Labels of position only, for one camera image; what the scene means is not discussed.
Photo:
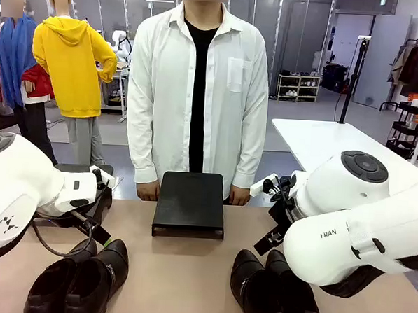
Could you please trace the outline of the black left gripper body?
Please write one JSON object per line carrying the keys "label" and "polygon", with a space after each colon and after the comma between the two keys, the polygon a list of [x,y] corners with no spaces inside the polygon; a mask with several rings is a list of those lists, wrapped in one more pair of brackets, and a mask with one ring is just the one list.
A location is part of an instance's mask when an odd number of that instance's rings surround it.
{"label": "black left gripper body", "polygon": [[86,233],[89,233],[91,230],[95,230],[97,228],[97,222],[93,219],[93,217],[88,216],[87,209],[85,207],[79,207],[75,210],[71,210],[64,213],[62,216],[49,216],[37,211],[34,214],[34,219],[44,220],[60,228],[73,227]]}

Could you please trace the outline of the person's left hand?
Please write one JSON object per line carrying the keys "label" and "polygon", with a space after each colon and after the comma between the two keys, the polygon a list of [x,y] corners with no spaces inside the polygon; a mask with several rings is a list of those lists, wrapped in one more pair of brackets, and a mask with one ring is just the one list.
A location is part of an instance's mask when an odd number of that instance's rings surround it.
{"label": "person's left hand", "polygon": [[229,205],[244,206],[248,204],[251,198],[250,190],[248,188],[237,188],[232,186],[230,188],[230,196],[227,203]]}

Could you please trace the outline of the person's right hand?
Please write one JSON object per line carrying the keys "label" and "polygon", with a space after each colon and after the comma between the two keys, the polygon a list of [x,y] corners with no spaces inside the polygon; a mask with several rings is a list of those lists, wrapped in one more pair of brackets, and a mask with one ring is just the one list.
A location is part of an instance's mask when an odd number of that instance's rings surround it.
{"label": "person's right hand", "polygon": [[136,183],[137,196],[141,201],[158,201],[160,195],[159,181]]}

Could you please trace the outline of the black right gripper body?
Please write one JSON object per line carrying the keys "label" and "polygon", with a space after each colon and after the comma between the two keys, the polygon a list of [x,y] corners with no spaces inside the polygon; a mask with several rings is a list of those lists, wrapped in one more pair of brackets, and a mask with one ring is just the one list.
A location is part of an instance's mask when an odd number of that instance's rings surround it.
{"label": "black right gripper body", "polygon": [[283,176],[277,178],[277,184],[270,189],[273,202],[268,214],[277,223],[277,226],[267,235],[267,240],[273,244],[281,244],[286,232],[295,221],[293,210],[296,208],[294,200],[290,197],[290,190],[296,184],[296,176]]}

